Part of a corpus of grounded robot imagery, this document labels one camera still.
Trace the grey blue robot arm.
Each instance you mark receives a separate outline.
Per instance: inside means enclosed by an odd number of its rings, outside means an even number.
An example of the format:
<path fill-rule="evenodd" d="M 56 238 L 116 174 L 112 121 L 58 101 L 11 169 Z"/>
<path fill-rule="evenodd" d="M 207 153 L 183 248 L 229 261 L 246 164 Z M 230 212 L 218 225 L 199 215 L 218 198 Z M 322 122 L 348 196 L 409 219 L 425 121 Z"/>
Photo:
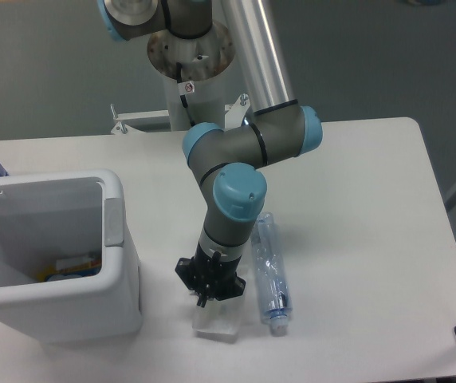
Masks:
<path fill-rule="evenodd" d="M 100 1 L 100 15 L 115 39 L 148 36 L 154 67 L 173 80 L 184 112 L 183 153 L 207 211 L 195 255 L 176 274 L 199 306 L 243 294 L 237 274 L 243 248 L 267 191 L 261 169 L 317 148 L 321 122 L 298 104 L 289 82 L 267 1 L 224 1 L 227 36 L 209 1 Z M 253 111 L 246 125 L 226 130 L 193 109 L 186 84 L 219 76 L 238 59 Z"/>

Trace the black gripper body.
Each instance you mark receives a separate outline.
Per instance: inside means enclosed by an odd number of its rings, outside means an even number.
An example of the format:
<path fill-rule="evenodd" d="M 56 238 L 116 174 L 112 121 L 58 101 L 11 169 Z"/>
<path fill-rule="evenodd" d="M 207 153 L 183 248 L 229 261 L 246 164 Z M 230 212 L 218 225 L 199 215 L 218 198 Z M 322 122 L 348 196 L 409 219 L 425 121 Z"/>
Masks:
<path fill-rule="evenodd" d="M 237 274 L 240 260 L 241 257 L 226 261 L 219 251 L 209 255 L 198 244 L 192 258 L 179 259 L 175 272 L 188 290 L 195 294 L 197 290 L 204 291 L 223 301 L 244 293 L 246 281 Z"/>

